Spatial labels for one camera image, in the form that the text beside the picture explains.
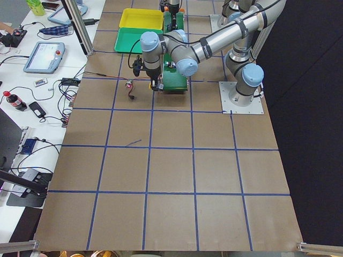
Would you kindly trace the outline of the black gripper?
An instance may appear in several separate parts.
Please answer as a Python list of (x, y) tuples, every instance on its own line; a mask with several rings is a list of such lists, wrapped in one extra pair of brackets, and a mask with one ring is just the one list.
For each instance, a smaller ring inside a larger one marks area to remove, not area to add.
[(158, 77), (162, 74), (161, 67), (158, 67), (156, 69), (148, 69), (145, 67), (144, 71), (151, 78), (150, 89), (152, 91), (156, 91), (155, 83), (158, 82), (158, 91), (163, 92), (164, 85), (163, 85), (162, 81), (160, 81), (160, 80), (158, 81)]
[(170, 10), (170, 15), (172, 18), (176, 17), (177, 13), (178, 13), (178, 10)]

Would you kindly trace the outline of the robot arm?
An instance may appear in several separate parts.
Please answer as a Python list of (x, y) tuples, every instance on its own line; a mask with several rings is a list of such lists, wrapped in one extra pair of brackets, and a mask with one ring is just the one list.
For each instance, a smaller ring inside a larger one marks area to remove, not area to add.
[(197, 43), (188, 42), (181, 29), (166, 34), (143, 33), (140, 37), (143, 67), (151, 79), (151, 89), (161, 89), (160, 58), (163, 54), (171, 56), (180, 75), (190, 77), (197, 72), (201, 61), (232, 45), (225, 62), (237, 83), (230, 91), (229, 99), (237, 106), (250, 105), (264, 78), (263, 69), (249, 61), (252, 57), (250, 51), (253, 36), (257, 31), (269, 29), (281, 15), (285, 4), (286, 1), (240, 1), (238, 17), (212, 34), (200, 38)]
[(167, 8), (172, 18), (179, 12), (180, 2), (180, 0), (167, 0)]

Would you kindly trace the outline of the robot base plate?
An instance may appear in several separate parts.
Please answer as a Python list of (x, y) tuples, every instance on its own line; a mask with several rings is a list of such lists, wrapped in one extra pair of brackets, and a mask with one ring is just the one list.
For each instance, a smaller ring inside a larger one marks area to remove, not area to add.
[(221, 14), (211, 14), (210, 23), (211, 23), (211, 33), (214, 33), (227, 25), (228, 18), (224, 17)]
[(260, 91), (255, 88), (254, 94), (243, 96), (236, 90), (236, 81), (220, 81), (219, 90), (223, 114), (263, 115), (264, 110)]

